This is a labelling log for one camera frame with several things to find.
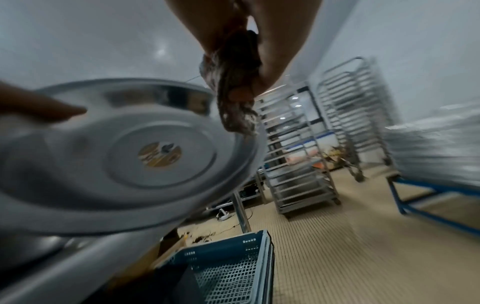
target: hand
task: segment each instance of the hand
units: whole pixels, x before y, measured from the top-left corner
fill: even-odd
[[[235,27],[247,26],[245,10],[233,0],[166,0],[172,11],[200,42],[207,56]],[[233,101],[249,101],[270,88],[303,46],[322,0],[243,0],[258,27],[262,65],[250,87],[233,89]]]
[[[85,108],[70,106],[0,82],[0,115],[20,113],[48,121],[62,121],[86,112]]]

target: round metal lid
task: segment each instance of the round metal lid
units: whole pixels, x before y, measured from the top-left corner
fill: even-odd
[[[88,112],[51,125],[0,118],[0,228],[97,234],[178,220],[231,195],[265,155],[265,131],[225,131],[201,87],[107,79],[39,93]]]

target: white wall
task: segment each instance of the white wall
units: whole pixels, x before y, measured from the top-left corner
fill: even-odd
[[[309,81],[375,57],[400,119],[480,97],[480,1],[359,0]]]

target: ceiling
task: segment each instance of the ceiling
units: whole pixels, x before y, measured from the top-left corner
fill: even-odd
[[[325,0],[286,74],[306,80],[357,0]],[[204,85],[202,50],[162,0],[2,0],[0,79],[26,88],[108,77]]]

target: sticker label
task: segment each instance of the sticker label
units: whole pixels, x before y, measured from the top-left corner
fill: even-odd
[[[167,167],[176,163],[182,156],[180,146],[170,142],[151,143],[140,149],[138,159],[148,167]]]

